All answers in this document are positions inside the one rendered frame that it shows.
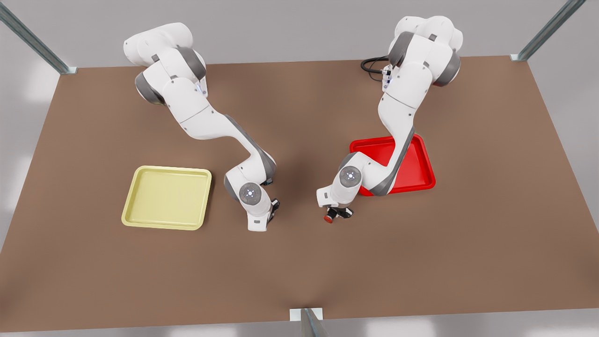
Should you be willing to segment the yellow square tray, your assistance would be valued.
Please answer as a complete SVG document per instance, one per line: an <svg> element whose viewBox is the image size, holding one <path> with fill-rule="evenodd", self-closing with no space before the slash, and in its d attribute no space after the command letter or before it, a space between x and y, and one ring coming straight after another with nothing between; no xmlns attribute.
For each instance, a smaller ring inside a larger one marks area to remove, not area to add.
<svg viewBox="0 0 599 337"><path fill-rule="evenodd" d="M212 174L200 168L140 166L121 221L129 227L197 230L204 222Z"/></svg>

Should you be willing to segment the silver frame post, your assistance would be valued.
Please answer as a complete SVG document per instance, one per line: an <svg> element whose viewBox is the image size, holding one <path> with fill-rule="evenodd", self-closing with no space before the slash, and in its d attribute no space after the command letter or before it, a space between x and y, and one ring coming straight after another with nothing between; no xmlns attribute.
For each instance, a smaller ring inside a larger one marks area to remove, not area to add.
<svg viewBox="0 0 599 337"><path fill-rule="evenodd" d="M522 50L510 55L511 61L526 62L587 0L567 0L553 17L531 38Z"/></svg>
<svg viewBox="0 0 599 337"><path fill-rule="evenodd" d="M67 66L45 43L43 43L24 23L2 2L0 21L15 33L28 47L36 52L49 66L61 75L76 74L77 67Z"/></svg>
<svg viewBox="0 0 599 337"><path fill-rule="evenodd" d="M292 308L289 310L291 322L301 322L302 337L329 337L322 324L322 308Z"/></svg>

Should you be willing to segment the red square tray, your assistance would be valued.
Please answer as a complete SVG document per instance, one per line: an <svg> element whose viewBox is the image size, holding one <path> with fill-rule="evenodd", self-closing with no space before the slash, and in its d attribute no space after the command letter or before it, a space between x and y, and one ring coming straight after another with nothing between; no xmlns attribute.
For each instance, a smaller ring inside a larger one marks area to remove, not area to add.
<svg viewBox="0 0 599 337"><path fill-rule="evenodd" d="M395 141L391 136L354 140L349 146L350 152L362 152L382 165L388 164L394 148ZM421 136L415 134L389 194L426 190L435 185L436 178L425 143Z"/></svg>

